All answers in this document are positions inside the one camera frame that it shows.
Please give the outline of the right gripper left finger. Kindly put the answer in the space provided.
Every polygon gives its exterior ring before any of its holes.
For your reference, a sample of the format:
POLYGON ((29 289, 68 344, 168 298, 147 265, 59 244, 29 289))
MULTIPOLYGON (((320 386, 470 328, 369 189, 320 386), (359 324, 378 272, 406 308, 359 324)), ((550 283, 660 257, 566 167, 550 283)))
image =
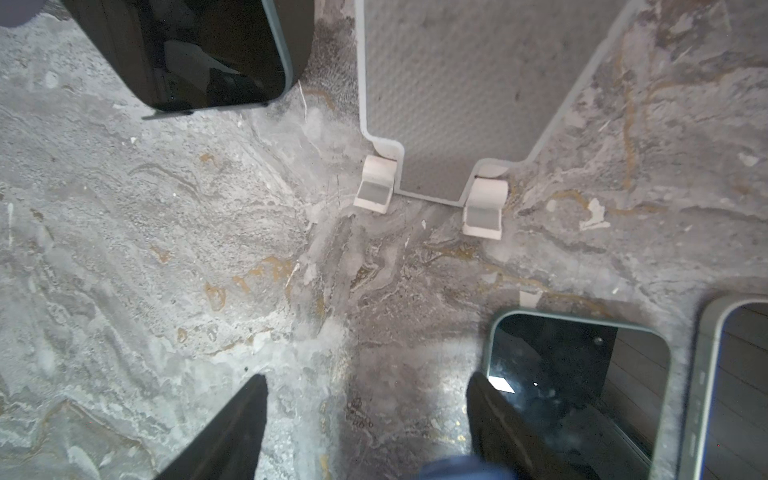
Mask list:
POLYGON ((253 375, 160 479, 252 480, 267 425, 268 383, 253 375))

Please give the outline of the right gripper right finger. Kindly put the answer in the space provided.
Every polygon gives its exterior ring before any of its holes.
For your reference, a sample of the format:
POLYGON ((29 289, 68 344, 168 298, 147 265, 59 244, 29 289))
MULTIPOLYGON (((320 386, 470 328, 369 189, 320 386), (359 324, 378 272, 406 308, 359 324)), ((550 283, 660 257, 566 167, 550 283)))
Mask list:
POLYGON ((507 467, 520 479, 583 477, 546 445, 484 374, 470 377, 466 404, 472 452, 482 460, 507 467))

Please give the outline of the blue edged phone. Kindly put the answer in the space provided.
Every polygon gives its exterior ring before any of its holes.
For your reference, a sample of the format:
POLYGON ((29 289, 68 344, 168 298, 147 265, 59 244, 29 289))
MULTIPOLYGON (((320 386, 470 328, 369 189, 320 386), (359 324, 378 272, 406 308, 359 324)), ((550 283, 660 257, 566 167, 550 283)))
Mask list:
POLYGON ((476 456, 452 456, 424 465, 418 480, 516 480, 510 469, 488 463, 476 456))

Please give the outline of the green edged phone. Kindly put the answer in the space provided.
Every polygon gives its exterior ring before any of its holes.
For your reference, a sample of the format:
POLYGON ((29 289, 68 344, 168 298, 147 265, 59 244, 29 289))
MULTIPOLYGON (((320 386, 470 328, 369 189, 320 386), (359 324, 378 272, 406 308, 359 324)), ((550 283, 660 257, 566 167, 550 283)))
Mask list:
POLYGON ((274 1, 67 1, 128 89, 160 114, 266 106, 297 68, 274 1))

